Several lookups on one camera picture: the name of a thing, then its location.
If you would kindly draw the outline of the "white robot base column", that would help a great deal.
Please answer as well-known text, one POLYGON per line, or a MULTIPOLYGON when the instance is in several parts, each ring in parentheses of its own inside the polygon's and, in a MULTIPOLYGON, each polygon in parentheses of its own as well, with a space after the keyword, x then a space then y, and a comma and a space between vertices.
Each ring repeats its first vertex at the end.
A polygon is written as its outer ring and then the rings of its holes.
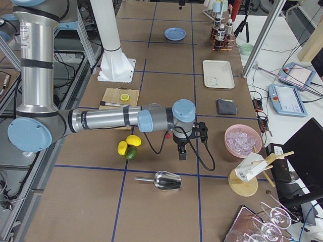
POLYGON ((132 82, 136 60, 127 58, 122 51, 113 2, 93 0, 91 6, 103 47, 98 80, 132 82))

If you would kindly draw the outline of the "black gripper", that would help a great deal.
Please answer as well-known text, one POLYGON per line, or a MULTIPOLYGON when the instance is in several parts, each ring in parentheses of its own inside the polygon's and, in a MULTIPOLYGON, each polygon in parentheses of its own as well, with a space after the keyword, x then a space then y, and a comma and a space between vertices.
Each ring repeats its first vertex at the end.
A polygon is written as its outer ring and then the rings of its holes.
POLYGON ((201 142, 207 146, 208 128, 204 122, 194 122, 189 125, 189 129, 185 130, 183 126, 175 126, 173 129, 173 140, 178 145, 179 160, 186 160, 187 152, 185 145, 193 139, 200 138, 201 142))

